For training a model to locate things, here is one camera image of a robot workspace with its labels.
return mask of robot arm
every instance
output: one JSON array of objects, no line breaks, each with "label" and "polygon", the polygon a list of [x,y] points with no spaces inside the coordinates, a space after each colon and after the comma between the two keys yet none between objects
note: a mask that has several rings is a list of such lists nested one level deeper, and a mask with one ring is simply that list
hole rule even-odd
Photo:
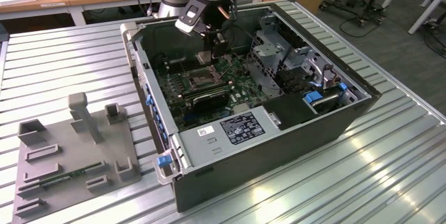
[{"label": "robot arm", "polygon": [[235,20],[235,6],[235,0],[161,0],[157,16],[179,16],[177,29],[187,35],[195,32],[203,38],[201,62],[224,55],[227,41],[221,36],[221,27],[227,20]]}]

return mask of metal slotted surface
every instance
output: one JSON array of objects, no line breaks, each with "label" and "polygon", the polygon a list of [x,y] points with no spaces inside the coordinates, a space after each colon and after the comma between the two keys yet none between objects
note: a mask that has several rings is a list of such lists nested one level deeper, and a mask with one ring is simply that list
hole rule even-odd
[{"label": "metal slotted surface", "polygon": [[17,124],[34,117],[44,124],[68,119],[64,96],[77,91],[86,92],[89,111],[108,102],[125,106],[143,177],[33,223],[446,221],[443,116],[303,8],[277,5],[383,93],[338,140],[177,213],[171,187],[159,185],[149,162],[155,146],[119,41],[121,22],[16,34],[0,92],[0,224],[12,217]]}]

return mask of green pcb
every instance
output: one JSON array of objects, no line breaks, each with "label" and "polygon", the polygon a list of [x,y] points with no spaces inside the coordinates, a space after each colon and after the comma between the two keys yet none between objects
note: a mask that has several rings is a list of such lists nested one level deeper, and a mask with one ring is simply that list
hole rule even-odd
[{"label": "green pcb", "polygon": [[[209,66],[181,69],[176,73],[169,73],[165,63],[156,69],[155,75],[180,131],[232,115],[232,108],[240,104],[253,108],[267,100],[245,69],[244,56],[227,55]],[[219,104],[205,112],[193,112],[193,99],[219,92],[229,96],[227,104],[223,107]]]}]

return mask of white label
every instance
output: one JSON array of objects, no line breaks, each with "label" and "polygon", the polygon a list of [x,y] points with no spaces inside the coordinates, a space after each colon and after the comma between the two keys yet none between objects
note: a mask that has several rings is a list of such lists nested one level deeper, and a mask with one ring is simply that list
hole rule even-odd
[{"label": "white label", "polygon": [[207,126],[207,127],[201,128],[201,129],[197,129],[196,132],[197,132],[197,135],[201,137],[205,134],[209,134],[209,133],[213,132],[213,127],[212,126]]},{"label": "white label", "polygon": [[41,4],[40,7],[64,6],[64,5],[65,5],[65,3],[60,2],[60,3]]}]

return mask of gray carpet floor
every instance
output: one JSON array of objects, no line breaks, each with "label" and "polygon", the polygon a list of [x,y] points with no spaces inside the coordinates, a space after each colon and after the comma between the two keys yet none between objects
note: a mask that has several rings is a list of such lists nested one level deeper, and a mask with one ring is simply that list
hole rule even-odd
[{"label": "gray carpet floor", "polygon": [[[414,35],[407,33],[424,11],[419,6],[422,2],[423,0],[392,0],[382,25],[363,38],[350,37],[339,30],[339,24],[354,15],[328,7],[316,16],[423,100],[446,114],[446,59],[427,48],[423,29]],[[443,12],[444,9],[438,7],[431,16],[436,18]],[[352,35],[362,35],[374,27],[375,24],[368,23],[364,28],[359,28],[348,22],[343,29]],[[446,44],[446,28],[438,37]],[[440,45],[431,36],[426,40],[440,51]]]}]

